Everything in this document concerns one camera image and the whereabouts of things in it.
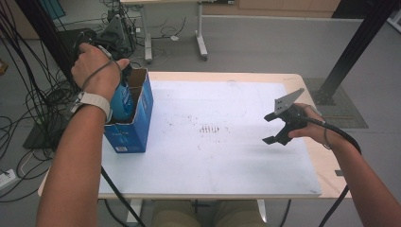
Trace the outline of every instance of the forearm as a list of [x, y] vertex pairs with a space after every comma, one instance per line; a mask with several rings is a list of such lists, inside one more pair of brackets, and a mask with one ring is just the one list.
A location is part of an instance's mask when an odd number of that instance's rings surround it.
[[353, 145], [333, 147], [364, 226], [399, 226], [401, 206]]
[[44, 186], [38, 226], [96, 225], [104, 122], [105, 113], [90, 105], [71, 119]]

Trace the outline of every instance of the power strip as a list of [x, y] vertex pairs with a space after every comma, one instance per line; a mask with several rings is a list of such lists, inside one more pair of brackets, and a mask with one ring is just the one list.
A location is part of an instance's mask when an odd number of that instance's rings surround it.
[[9, 171], [7, 171], [7, 173], [8, 174], [3, 173], [0, 175], [0, 190], [18, 181], [18, 178], [15, 176], [14, 170], [10, 169]]

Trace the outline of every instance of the metal frame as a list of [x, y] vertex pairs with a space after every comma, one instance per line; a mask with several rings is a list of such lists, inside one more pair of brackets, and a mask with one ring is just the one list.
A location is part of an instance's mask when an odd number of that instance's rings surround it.
[[387, 19], [387, 22], [392, 25], [395, 29], [401, 32], [401, 26], [398, 24], [401, 21], [401, 9], [395, 14], [393, 18]]
[[357, 29], [354, 37], [342, 52], [336, 65], [318, 91], [311, 91], [312, 98], [318, 105], [333, 105], [333, 94], [340, 87], [349, 71], [362, 55], [366, 47], [389, 18], [398, 0], [377, 1]]
[[[153, 60], [152, 57], [152, 52], [151, 52], [151, 37], [150, 33], [148, 33], [148, 25], [147, 25], [147, 18], [146, 18], [146, 12], [145, 12], [145, 6], [144, 5], [137, 5], [136, 6], [139, 9], [139, 13], [142, 18], [142, 27], [145, 32], [145, 61], [147, 63], [151, 63]], [[197, 38], [198, 42], [198, 47], [200, 48], [200, 55], [207, 60], [207, 50], [206, 50], [206, 45], [204, 44], [203, 36], [201, 34], [201, 16], [202, 16], [202, 2], [198, 2], [198, 30], [195, 31], [195, 37]]]

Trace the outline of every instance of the black pole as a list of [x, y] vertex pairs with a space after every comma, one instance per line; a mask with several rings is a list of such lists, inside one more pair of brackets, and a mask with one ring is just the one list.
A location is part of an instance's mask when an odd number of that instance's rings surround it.
[[61, 37], [57, 33], [53, 20], [42, 7], [40, 0], [15, 0], [15, 2], [44, 42], [47, 50], [66, 76], [67, 80], [75, 87], [71, 75], [71, 68], [74, 65], [73, 60], [69, 56], [68, 50], [61, 40]]
[[379, 0], [357, 29], [354, 37], [342, 52], [336, 65], [318, 91], [311, 91], [312, 98], [318, 105], [332, 103], [332, 96], [340, 87], [354, 64], [365, 51], [380, 28], [392, 14], [398, 0]]

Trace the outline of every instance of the handheld controller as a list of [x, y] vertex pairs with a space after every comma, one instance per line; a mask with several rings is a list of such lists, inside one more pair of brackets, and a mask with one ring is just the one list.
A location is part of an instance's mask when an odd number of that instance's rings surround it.
[[304, 110], [293, 104], [303, 91], [304, 89], [301, 88], [291, 94], [275, 99], [274, 112], [267, 114], [265, 120], [272, 121], [276, 118], [280, 118], [286, 122], [286, 125], [277, 133], [276, 136], [270, 136], [263, 139], [265, 143], [270, 145], [277, 142], [285, 146], [289, 141], [291, 141], [291, 138], [288, 137], [290, 131], [306, 127], [307, 123], [305, 121], [297, 119], [297, 117], [306, 116]]

